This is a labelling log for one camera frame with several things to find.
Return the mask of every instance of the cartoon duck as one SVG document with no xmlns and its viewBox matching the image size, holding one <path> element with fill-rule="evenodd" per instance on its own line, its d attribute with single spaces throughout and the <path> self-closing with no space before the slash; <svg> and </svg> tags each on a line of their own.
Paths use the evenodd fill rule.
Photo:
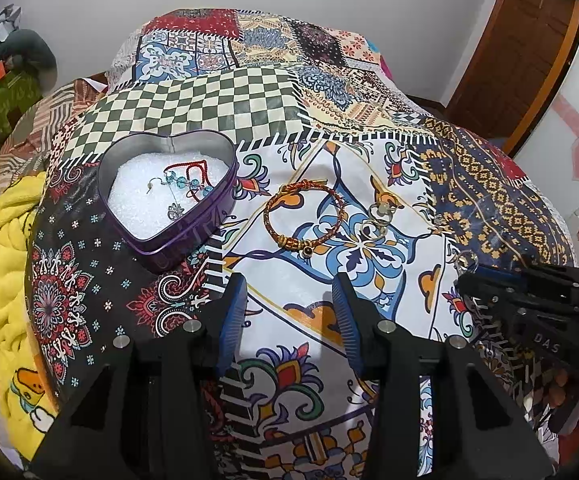
<svg viewBox="0 0 579 480">
<path fill-rule="evenodd" d="M 14 372 L 10 389 L 20 397 L 25 413 L 30 413 L 45 394 L 39 373 L 28 368 L 19 368 Z"/>
</svg>

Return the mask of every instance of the patchwork quilt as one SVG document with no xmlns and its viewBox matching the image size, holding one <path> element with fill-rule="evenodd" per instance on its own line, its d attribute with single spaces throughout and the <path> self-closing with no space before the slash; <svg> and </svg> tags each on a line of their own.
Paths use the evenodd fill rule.
<svg viewBox="0 0 579 480">
<path fill-rule="evenodd" d="M 417 336 L 480 333 L 484 360 L 527 418 L 540 418 L 549 371 L 470 313 L 455 263 L 470 251 L 506 269 L 524 254 L 572 264 L 567 228 L 505 154 L 405 97 L 366 38 L 265 12 L 180 9 L 134 32 L 107 76 L 108 95 L 57 134 L 30 247 L 26 295 L 48 394 L 69 399 L 118 335 L 140 341 L 202 320 L 204 303 L 240 272 L 248 284 L 240 348 L 225 377 L 202 385 L 221 473 L 360 478 L 378 386 L 345 358 L 331 298 L 343 271 Z M 236 206 L 205 245 L 152 274 L 106 217 L 98 165 L 133 132 L 198 128 L 236 144 Z M 346 202 L 339 232 L 310 259 L 279 249 L 262 219 L 279 187 L 304 178 L 326 178 Z M 379 200 L 396 214 L 377 238 L 364 221 Z M 336 209 L 324 193 L 297 192 L 270 219 L 278 232 L 318 238 Z M 420 387 L 424 474 L 433 407 L 429 381 Z"/>
</svg>

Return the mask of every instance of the braided bracelet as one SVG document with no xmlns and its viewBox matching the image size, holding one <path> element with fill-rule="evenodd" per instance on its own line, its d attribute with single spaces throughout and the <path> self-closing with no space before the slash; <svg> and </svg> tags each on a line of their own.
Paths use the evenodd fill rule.
<svg viewBox="0 0 579 480">
<path fill-rule="evenodd" d="M 314 253 L 314 247 L 318 247 L 320 244 L 326 242 L 332 238 L 339 230 L 341 223 L 343 222 L 343 210 L 345 209 L 345 200 L 343 197 L 335 192 L 333 189 L 325 186 L 324 182 L 326 180 L 301 180 L 300 182 L 295 182 L 294 184 L 285 184 L 281 186 L 276 195 L 267 201 L 265 204 L 265 209 L 263 210 L 263 224 L 265 229 L 274 239 L 274 241 L 279 245 L 281 249 L 285 249 L 292 252 L 300 251 L 303 258 L 310 258 Z M 310 189 L 317 189 L 320 191 L 325 191 L 332 195 L 335 205 L 338 209 L 338 218 L 333 227 L 327 231 L 323 236 L 317 238 L 316 240 L 298 240 L 298 238 L 287 237 L 285 235 L 279 235 L 270 224 L 270 210 L 272 205 L 282 196 L 288 195 L 294 191 L 307 191 Z"/>
</svg>

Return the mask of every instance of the hand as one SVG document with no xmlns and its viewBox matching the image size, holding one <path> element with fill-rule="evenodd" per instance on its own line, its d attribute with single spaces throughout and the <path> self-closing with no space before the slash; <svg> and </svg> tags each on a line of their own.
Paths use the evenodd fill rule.
<svg viewBox="0 0 579 480">
<path fill-rule="evenodd" d="M 34 427 L 41 433 L 47 433 L 50 430 L 52 422 L 54 422 L 54 417 L 42 406 L 36 406 L 36 408 L 30 412 L 30 418 L 32 419 Z"/>
<path fill-rule="evenodd" d="M 567 380 L 567 371 L 557 371 L 554 382 L 552 382 L 552 385 L 549 387 L 549 393 L 547 395 L 550 408 L 557 408 L 565 402 L 565 385 L 567 384 Z"/>
</svg>

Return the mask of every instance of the metal ring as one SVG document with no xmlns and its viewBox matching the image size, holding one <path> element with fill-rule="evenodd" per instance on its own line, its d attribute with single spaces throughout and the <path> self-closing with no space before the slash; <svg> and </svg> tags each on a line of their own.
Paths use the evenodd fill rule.
<svg viewBox="0 0 579 480">
<path fill-rule="evenodd" d="M 377 214 L 378 214 L 379 205 L 380 205 L 379 202 L 375 202 L 374 204 L 369 206 L 369 208 L 367 210 L 367 216 L 369 216 L 369 219 L 373 224 L 376 224 L 377 226 L 387 227 L 388 225 L 390 225 L 392 223 L 392 219 L 394 218 L 394 209 L 390 208 L 389 213 L 387 215 L 381 215 L 381 216 L 387 216 L 389 218 L 389 220 L 385 220 L 383 218 L 379 218 L 377 215 L 375 215 L 372 212 L 372 209 L 376 208 Z"/>
<path fill-rule="evenodd" d="M 372 220 L 370 220 L 369 218 L 367 218 L 366 220 L 363 221 L 363 223 L 361 224 L 361 231 L 364 228 L 365 225 L 369 225 L 372 226 L 374 228 L 376 228 L 377 232 L 378 232 L 378 236 L 375 236 L 374 238 L 369 238 L 369 241 L 374 242 L 376 240 L 380 240 L 381 238 L 384 238 L 385 235 L 387 234 L 387 226 L 385 225 L 376 225 Z"/>
<path fill-rule="evenodd" d="M 434 215 L 432 223 L 436 225 L 436 227 L 444 226 L 446 224 L 445 217 L 441 213 L 438 213 Z"/>
</svg>

